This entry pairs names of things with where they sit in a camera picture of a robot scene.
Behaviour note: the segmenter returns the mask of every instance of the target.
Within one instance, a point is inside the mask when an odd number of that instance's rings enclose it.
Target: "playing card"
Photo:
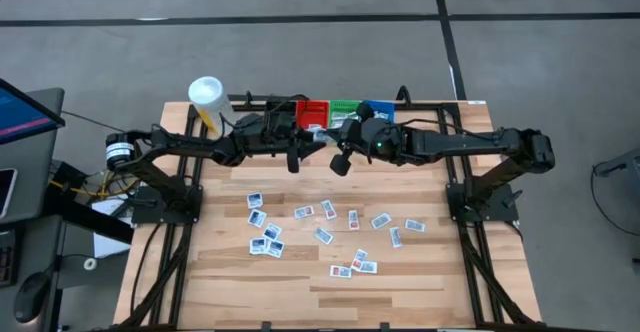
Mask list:
[[[272,241],[277,241],[278,237],[280,237],[280,233],[282,232],[282,228],[274,225],[273,223],[269,223],[267,228],[264,230],[263,236],[267,237]]]
[[[378,111],[374,111],[373,112],[373,117],[375,118],[384,118],[384,119],[389,119],[389,115],[386,113],[382,113],[382,112],[378,112]]]
[[[343,122],[344,120],[331,121],[331,126],[329,128],[340,128],[342,127]]]
[[[420,223],[414,220],[406,220],[404,222],[404,228],[412,231],[424,232],[427,226],[424,223]]]
[[[361,249],[356,252],[356,256],[353,257],[353,262],[351,262],[351,268],[360,271],[362,268],[362,263],[367,259],[367,252]]]
[[[331,266],[329,268],[329,276],[340,278],[351,278],[351,269],[342,266]]]
[[[284,243],[280,241],[269,241],[267,244],[267,254],[275,258],[282,256],[282,250],[284,249]]]
[[[262,207],[262,193],[250,193],[247,195],[247,204],[249,209]]]
[[[250,225],[262,228],[262,224],[266,218],[267,214],[265,212],[254,209],[249,213],[249,220],[247,222],[249,222]]]
[[[378,273],[378,262],[364,261],[359,272]]]
[[[391,222],[391,216],[389,216],[389,214],[387,212],[384,212],[380,216],[372,219],[371,220],[371,225],[373,226],[373,228],[378,229],[378,228],[386,225],[389,222]]]
[[[331,119],[332,120],[336,120],[336,119],[345,119],[349,116],[348,113],[342,113],[342,112],[333,112],[331,114]]]
[[[296,208],[295,211],[293,211],[293,217],[295,219],[302,219],[311,216],[313,213],[313,206],[304,206]]]
[[[393,248],[402,247],[402,241],[400,241],[400,228],[392,227],[389,229],[389,233],[391,234],[391,243],[393,244]]]
[[[352,231],[360,229],[360,220],[358,219],[358,211],[349,211],[349,229]]]
[[[324,210],[324,214],[325,216],[327,216],[328,220],[332,220],[338,217],[338,215],[336,214],[336,210],[333,209],[333,205],[331,204],[331,201],[324,200],[320,202],[320,205],[322,206],[322,209]]]
[[[249,254],[260,255],[267,252],[267,239],[264,237],[249,240]]]
[[[322,228],[317,228],[313,235],[324,244],[329,244],[333,241],[333,235]]]

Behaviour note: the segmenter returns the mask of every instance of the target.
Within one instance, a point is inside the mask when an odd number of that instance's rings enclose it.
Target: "computer mouse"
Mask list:
[[[22,282],[13,301],[13,317],[16,321],[27,323],[38,317],[50,283],[46,272],[34,273]]]

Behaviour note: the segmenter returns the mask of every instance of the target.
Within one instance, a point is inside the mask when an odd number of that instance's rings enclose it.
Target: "gray floor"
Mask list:
[[[450,13],[640,11],[640,0],[446,0]],[[0,19],[434,13],[435,0],[1,0]],[[640,20],[452,23],[469,99],[487,100],[494,125],[552,138],[557,167],[516,183],[526,253],[546,322],[634,331],[640,240],[598,214],[591,165],[638,147]],[[215,75],[234,93],[312,98],[452,99],[438,22],[296,25],[0,28],[2,78],[29,90],[67,91],[64,108],[123,128],[147,128],[190,81]],[[108,130],[69,117],[56,158],[104,166]],[[625,175],[597,181],[620,224],[640,231],[638,194]],[[89,252],[71,231],[68,251]],[[111,321],[125,259],[104,261],[102,286],[75,288],[61,321],[75,330]],[[77,306],[93,305],[79,319]]]

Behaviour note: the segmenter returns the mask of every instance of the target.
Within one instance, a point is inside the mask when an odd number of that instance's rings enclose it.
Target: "wooden tabletop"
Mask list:
[[[162,125],[182,133],[188,107],[186,102],[165,104]],[[460,112],[465,128],[493,129],[485,104],[460,102]],[[411,118],[437,119],[433,112],[396,112],[397,122]],[[205,198],[193,230],[178,328],[257,329],[263,321],[271,321],[274,328],[377,328],[380,322],[397,328],[474,326],[458,232],[444,192],[444,161],[396,167],[380,161],[368,165],[364,157],[352,156],[348,176],[339,177],[329,169],[337,152],[328,147],[314,154],[301,163],[298,174],[287,172],[284,156],[248,158],[236,168],[205,161]],[[479,175],[499,161],[498,156],[478,156],[471,158],[471,165]],[[162,157],[156,164],[175,174],[178,158]],[[268,214],[262,229],[247,224],[246,196],[256,191],[263,194],[261,209]],[[320,207],[325,199],[333,202],[338,218],[326,220]],[[293,210],[307,204],[316,214],[295,220]],[[358,210],[360,231],[349,231],[347,211],[352,209]],[[393,221],[373,230],[370,221],[382,212]],[[404,229],[406,218],[426,223],[426,233]],[[283,228],[281,259],[249,255],[249,239],[259,237],[269,222]],[[496,277],[526,314],[539,319],[520,238],[503,223],[485,225]],[[318,226],[334,234],[330,245],[314,238]],[[400,227],[401,248],[392,248],[392,226]],[[152,229],[135,231],[114,323],[129,316],[133,280]],[[163,226],[149,249],[137,303],[156,278],[164,231]],[[174,246],[180,232],[176,235]],[[377,275],[329,277],[330,265],[349,266],[359,248],[369,253],[368,260],[378,262]],[[491,320],[486,285],[479,275],[478,280],[485,319]],[[161,322],[168,319],[172,283],[166,288]]]

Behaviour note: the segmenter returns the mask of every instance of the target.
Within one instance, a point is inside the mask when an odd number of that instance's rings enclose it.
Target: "monitor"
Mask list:
[[[64,120],[0,79],[0,145],[64,126]]]

